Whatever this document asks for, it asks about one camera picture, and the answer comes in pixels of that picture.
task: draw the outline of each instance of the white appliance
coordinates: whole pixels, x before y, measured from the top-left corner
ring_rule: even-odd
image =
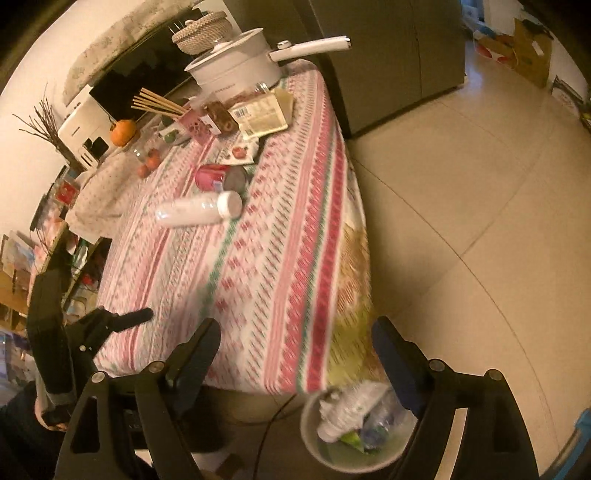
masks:
[[[115,150],[109,114],[90,95],[84,95],[57,131],[57,136],[87,169]]]
[[[277,47],[279,50],[271,51],[262,28],[255,28],[216,45],[187,65],[185,71],[193,76],[204,94],[214,93],[221,102],[225,102],[252,89],[257,83],[265,83],[270,88],[279,82],[281,69],[278,61],[348,50],[351,42],[343,35],[296,45],[285,40]]]

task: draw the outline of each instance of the white saucepan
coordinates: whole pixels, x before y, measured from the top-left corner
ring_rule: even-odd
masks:
[[[281,78],[278,61],[327,51],[348,50],[351,42],[346,36],[323,38],[292,45],[280,42],[279,50],[271,51],[262,28],[242,33],[229,42],[193,60],[185,71],[197,81],[204,94],[214,93],[221,102],[252,89],[257,83],[269,88]]]

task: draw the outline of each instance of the black screen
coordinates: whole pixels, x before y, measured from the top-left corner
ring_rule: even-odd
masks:
[[[186,18],[196,17],[195,12],[186,15]],[[181,17],[176,24],[181,25],[183,21]],[[107,72],[90,91],[115,120],[137,120],[145,113],[131,108],[133,96],[142,87],[164,96],[190,77],[184,69],[193,57],[173,43],[169,26],[175,32],[178,30],[174,22],[158,27],[107,67]]]

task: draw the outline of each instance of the tablecloth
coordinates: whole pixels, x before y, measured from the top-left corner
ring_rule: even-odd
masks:
[[[167,229],[154,212],[198,192],[196,166],[225,140],[173,148],[121,219],[98,303],[152,321],[110,336],[96,363],[111,375],[166,359],[199,322],[222,327],[206,384],[247,392],[323,390],[379,376],[369,336],[365,217],[326,85],[297,60],[281,85],[295,97],[290,128],[268,137],[242,216]]]

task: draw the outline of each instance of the woven basket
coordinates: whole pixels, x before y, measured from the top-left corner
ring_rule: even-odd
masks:
[[[173,42],[181,51],[198,55],[213,48],[217,41],[231,37],[232,24],[226,18],[226,12],[212,12],[176,32]]]

